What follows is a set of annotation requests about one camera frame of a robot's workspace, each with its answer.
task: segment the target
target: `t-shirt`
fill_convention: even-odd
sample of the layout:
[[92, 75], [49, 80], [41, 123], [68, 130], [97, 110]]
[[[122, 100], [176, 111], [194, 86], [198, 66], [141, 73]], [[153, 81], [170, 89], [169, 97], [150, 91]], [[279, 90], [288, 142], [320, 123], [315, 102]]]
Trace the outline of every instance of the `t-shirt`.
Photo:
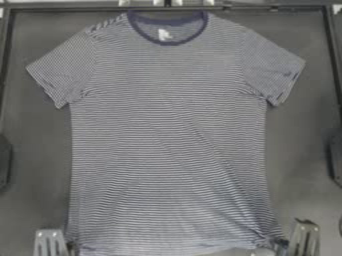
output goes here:
[[213, 14], [133, 11], [26, 70], [72, 124], [68, 239], [81, 256], [186, 256], [281, 238], [267, 192], [267, 103], [304, 61]]

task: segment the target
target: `gray background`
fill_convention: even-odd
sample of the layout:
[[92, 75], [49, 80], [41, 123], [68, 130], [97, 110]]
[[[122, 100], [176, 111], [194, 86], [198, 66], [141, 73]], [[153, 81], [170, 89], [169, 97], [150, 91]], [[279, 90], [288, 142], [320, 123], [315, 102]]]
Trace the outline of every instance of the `gray background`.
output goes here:
[[[289, 233], [293, 218], [320, 225], [321, 255], [339, 255], [342, 189], [327, 175], [325, 144], [340, 120], [320, 12], [217, 13], [256, 30], [307, 61], [283, 106], [267, 119], [267, 178], [272, 205]], [[23, 67], [84, 26], [116, 13], [17, 13], [5, 80], [2, 132], [13, 145], [11, 183], [0, 193], [0, 255], [31, 255], [38, 228], [65, 223], [70, 127]], [[245, 255], [223, 252], [215, 255]]]

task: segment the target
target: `neckline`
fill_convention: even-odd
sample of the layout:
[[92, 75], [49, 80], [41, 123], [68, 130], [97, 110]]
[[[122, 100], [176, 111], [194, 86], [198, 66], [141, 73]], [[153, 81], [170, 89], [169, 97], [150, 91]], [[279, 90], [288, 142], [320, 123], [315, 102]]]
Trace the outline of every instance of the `neckline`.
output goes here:
[[[129, 25], [132, 27], [132, 29], [134, 30], [134, 32], [149, 42], [158, 44], [161, 46], [177, 46], [181, 44], [188, 43], [189, 41], [192, 41], [196, 37], [198, 37], [198, 35], [202, 33], [202, 31], [207, 28], [207, 24], [208, 24], [208, 14], [204, 11], [197, 11], [192, 16], [189, 17], [182, 17], [182, 18], [174, 18], [174, 19], [154, 19], [154, 18], [148, 18], [144, 16], [140, 16], [138, 14], [136, 14], [136, 12], [133, 10], [128, 10], [126, 12], [126, 18], [128, 18], [128, 22]], [[197, 31], [185, 39], [178, 40], [178, 41], [172, 41], [172, 42], [166, 42], [166, 41], [160, 41], [154, 38], [152, 38], [137, 26], [136, 22], [142, 22], [145, 24], [152, 24], [152, 25], [168, 25], [168, 26], [180, 26], [182, 24], [186, 24], [192, 21], [196, 20], [201, 20], [202, 24], [200, 26], [200, 28], [197, 29]]]

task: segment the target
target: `short sleeve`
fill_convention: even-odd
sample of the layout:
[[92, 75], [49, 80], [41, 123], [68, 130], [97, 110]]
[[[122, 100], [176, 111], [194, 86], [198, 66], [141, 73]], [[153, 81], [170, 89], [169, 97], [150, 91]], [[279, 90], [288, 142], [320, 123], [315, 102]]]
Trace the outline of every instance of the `short sleeve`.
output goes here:
[[243, 30], [241, 70], [245, 83], [272, 106], [284, 102], [304, 60], [249, 29]]
[[26, 71], [61, 108], [82, 98], [94, 69], [94, 42], [84, 29], [26, 66]]

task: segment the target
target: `sleeve hem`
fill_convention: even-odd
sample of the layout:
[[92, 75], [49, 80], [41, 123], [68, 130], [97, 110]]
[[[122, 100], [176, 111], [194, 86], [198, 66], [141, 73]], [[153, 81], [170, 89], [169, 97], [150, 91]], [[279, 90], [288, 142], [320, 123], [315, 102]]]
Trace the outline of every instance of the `sleeve hem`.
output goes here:
[[53, 100], [56, 108], [60, 109], [66, 104], [66, 101], [62, 100], [60, 93], [53, 88], [53, 85], [50, 85], [50, 83], [46, 81], [44, 76], [37, 71], [37, 67], [36, 67], [34, 63], [29, 64], [25, 67], [25, 69], [26, 69], [29, 75], [31, 76], [31, 78], [36, 80], [37, 84], [42, 87], [49, 98]]
[[291, 93], [293, 84], [301, 74], [304, 66], [305, 66], [305, 61], [297, 57], [296, 64], [291, 69], [291, 76], [284, 77], [285, 79], [281, 82], [283, 85], [276, 87], [276, 90], [267, 98], [267, 101], [271, 103], [273, 107], [279, 106], [285, 101]]

